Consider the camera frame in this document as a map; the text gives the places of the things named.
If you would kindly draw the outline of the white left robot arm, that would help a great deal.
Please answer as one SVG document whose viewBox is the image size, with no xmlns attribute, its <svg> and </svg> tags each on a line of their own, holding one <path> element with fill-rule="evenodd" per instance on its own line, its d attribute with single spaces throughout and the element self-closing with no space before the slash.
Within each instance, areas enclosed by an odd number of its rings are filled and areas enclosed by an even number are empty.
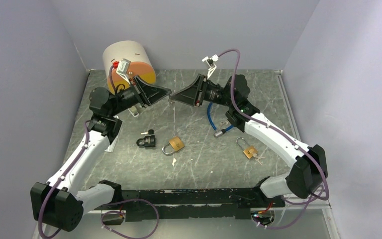
<svg viewBox="0 0 382 239">
<path fill-rule="evenodd" d="M 129 88 L 112 93 L 104 87 L 93 89 L 89 95 L 90 120 L 84 123 L 84 136 L 78 147 L 45 183 L 36 182 L 31 190 L 34 219 L 38 232 L 47 236 L 43 226 L 52 226 L 56 231 L 71 232 L 83 215 L 102 205 L 117 209 L 122 204 L 121 185 L 102 180 L 97 185 L 81 191 L 81 182 L 92 164 L 114 142 L 122 126 L 119 113 L 136 104 L 148 107 L 171 94 L 165 87 L 149 84 L 139 76 L 132 78 Z"/>
</svg>

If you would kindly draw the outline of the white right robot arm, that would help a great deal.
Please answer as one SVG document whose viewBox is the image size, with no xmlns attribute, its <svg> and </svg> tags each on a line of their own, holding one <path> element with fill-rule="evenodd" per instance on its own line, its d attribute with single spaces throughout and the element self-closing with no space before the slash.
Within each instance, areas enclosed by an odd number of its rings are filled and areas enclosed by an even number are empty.
<svg viewBox="0 0 382 239">
<path fill-rule="evenodd" d="M 228 107 L 229 123 L 272 149 L 290 168 L 288 173 L 262 180 L 254 192 L 254 202 L 261 207 L 268 205 L 273 197 L 294 194 L 306 199 L 327 177 L 324 149 L 309 146 L 274 125 L 261 111 L 250 103 L 250 88 L 244 75 L 230 77 L 220 86 L 199 74 L 194 82 L 172 94 L 170 99 L 192 107 L 208 101 Z"/>
</svg>

